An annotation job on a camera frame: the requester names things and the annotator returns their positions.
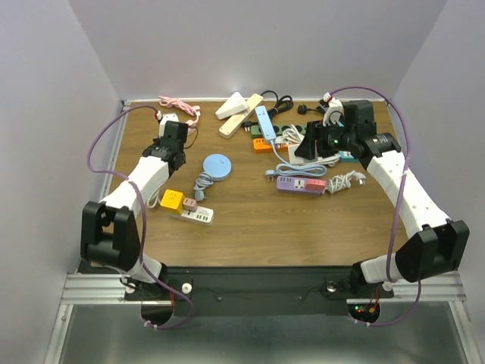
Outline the dark green power strip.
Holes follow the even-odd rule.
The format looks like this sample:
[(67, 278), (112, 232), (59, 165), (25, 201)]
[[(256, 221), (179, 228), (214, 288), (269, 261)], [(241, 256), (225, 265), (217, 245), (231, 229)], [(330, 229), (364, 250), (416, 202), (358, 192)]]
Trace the dark green power strip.
[[(290, 127), (291, 127), (290, 124), (274, 125), (273, 129), (274, 129), (276, 136), (279, 137), (279, 136), (283, 135), (283, 132), (285, 130), (290, 129)], [(295, 124), (295, 128), (297, 129), (297, 131), (300, 134), (306, 133), (306, 125), (305, 124)], [(258, 139), (258, 138), (263, 137), (263, 134), (262, 134), (262, 132), (261, 132), (261, 130), (260, 130), (260, 128), (257, 124), (252, 125), (249, 132), (251, 133), (252, 139)]]

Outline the round light blue socket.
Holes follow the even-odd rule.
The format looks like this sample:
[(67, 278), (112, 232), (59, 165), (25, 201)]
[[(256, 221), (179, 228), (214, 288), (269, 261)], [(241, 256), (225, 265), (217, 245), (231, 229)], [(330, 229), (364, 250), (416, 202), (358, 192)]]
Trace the round light blue socket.
[(222, 154), (211, 154), (203, 161), (203, 171), (215, 181), (225, 180), (232, 171), (232, 163)]

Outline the yellow cube socket adapter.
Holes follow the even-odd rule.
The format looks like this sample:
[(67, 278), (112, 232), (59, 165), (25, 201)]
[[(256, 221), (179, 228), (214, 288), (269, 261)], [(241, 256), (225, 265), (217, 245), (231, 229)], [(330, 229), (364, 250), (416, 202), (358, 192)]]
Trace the yellow cube socket adapter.
[(184, 199), (182, 192), (167, 189), (161, 198), (160, 207), (180, 215), (183, 212)]

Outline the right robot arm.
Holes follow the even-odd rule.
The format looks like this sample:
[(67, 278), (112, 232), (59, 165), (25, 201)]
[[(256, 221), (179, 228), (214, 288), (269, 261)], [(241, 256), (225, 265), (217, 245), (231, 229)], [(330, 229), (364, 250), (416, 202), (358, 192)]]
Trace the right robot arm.
[(341, 102), (329, 93), (322, 102), (328, 106), (324, 118), (307, 124), (296, 156), (312, 160), (350, 152), (382, 187), (408, 236), (390, 255), (355, 263), (350, 290), (365, 296), (385, 281), (417, 282), (456, 270), (470, 234), (468, 226), (452, 221), (428, 196), (394, 136), (378, 133), (372, 103)]

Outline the teal long power strip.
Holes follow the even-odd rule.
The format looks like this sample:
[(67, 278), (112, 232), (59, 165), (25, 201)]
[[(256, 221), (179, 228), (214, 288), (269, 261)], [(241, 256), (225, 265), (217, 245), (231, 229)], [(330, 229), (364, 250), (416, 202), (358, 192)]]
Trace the teal long power strip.
[(358, 163), (358, 159), (354, 158), (350, 152), (339, 152), (339, 161), (342, 163)]

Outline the orange power strip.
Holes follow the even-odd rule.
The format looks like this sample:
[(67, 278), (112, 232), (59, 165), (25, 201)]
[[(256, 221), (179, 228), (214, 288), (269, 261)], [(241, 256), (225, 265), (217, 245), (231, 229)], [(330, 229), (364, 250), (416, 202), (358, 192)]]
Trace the orange power strip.
[[(278, 137), (275, 139), (274, 145), (276, 149), (287, 149), (289, 146), (293, 145), (293, 142)], [(273, 151), (271, 144), (267, 143), (264, 138), (253, 139), (252, 147), (255, 154), (269, 153)]]

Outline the beige wooden power strip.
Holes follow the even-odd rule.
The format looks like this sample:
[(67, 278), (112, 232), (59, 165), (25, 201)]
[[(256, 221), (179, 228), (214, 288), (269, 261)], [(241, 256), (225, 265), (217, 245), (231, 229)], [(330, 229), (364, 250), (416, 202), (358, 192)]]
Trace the beige wooden power strip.
[(254, 113), (256, 107), (260, 106), (263, 102), (263, 97), (257, 93), (253, 94), (247, 100), (249, 108), (238, 114), (235, 114), (219, 128), (219, 134), (225, 139), (231, 138), (235, 132), (240, 129), (244, 121), (247, 121), (249, 117)]

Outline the white cube socket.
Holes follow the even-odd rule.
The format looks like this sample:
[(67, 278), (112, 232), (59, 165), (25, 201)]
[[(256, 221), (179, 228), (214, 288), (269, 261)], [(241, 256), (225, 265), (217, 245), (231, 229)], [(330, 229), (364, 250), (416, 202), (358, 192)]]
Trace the white cube socket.
[(287, 147), (289, 163), (291, 165), (305, 165), (309, 163), (308, 159), (298, 157), (296, 155), (296, 150), (298, 149), (298, 145), (293, 144)]

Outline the small pink plug adapter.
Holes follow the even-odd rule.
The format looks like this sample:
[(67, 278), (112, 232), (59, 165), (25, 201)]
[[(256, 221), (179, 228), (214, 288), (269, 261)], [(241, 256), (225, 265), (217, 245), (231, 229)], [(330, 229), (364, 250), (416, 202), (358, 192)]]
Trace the small pink plug adapter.
[(183, 208), (189, 212), (195, 212), (198, 208), (198, 203), (195, 199), (185, 197), (183, 199)]

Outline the small black two-pin plug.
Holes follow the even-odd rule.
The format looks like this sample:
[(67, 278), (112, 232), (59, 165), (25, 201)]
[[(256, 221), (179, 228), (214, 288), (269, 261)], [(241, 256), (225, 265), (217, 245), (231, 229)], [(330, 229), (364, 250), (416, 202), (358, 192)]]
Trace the small black two-pin plug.
[(253, 123), (251, 121), (244, 121), (241, 127), (244, 129), (245, 132), (249, 132)]

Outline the purple pink power strip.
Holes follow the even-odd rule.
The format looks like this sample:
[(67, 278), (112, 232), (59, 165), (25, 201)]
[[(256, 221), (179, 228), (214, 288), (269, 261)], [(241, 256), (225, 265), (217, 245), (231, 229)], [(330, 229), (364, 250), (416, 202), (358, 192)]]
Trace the purple pink power strip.
[(276, 188), (280, 192), (306, 193), (321, 195), (327, 187), (325, 180), (307, 177), (285, 177), (277, 178)]

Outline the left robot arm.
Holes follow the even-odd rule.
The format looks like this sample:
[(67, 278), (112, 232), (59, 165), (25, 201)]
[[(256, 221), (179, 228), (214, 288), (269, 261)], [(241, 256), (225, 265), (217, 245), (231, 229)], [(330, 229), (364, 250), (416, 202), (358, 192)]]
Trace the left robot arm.
[(189, 126), (162, 121), (163, 134), (143, 152), (136, 167), (123, 182), (98, 202), (88, 202), (82, 211), (80, 255), (118, 270), (135, 281), (153, 299), (168, 292), (167, 266), (144, 252), (146, 203), (172, 174), (186, 162), (184, 145)]

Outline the light blue power strip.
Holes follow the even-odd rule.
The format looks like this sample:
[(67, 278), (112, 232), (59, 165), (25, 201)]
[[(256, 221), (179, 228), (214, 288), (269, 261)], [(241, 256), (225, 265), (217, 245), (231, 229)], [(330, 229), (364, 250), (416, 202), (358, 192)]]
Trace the light blue power strip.
[(258, 127), (262, 137), (266, 143), (272, 144), (277, 138), (277, 135), (274, 131), (267, 109), (263, 105), (257, 106), (255, 108), (255, 114), (258, 119)]

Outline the white usb power strip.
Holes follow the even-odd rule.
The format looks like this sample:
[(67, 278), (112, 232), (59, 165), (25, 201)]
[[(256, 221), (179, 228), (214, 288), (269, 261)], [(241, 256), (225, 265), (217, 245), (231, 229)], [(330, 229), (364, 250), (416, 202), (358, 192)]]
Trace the white usb power strip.
[(169, 216), (172, 218), (179, 218), (184, 221), (210, 225), (214, 220), (214, 211), (212, 209), (199, 206), (195, 211), (183, 210), (181, 214), (169, 214)]

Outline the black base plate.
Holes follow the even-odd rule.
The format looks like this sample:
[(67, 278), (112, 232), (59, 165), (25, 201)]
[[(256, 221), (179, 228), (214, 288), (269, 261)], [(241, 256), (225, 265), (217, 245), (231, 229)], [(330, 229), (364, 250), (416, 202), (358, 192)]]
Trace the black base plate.
[(186, 302), (171, 299), (157, 284), (139, 283), (126, 301), (163, 302), (184, 316), (195, 308), (197, 316), (347, 315), (349, 301), (367, 303), (393, 292), (381, 284), (367, 284), (353, 277), (349, 266), (280, 267), (176, 267), (167, 270), (167, 284), (192, 289)]

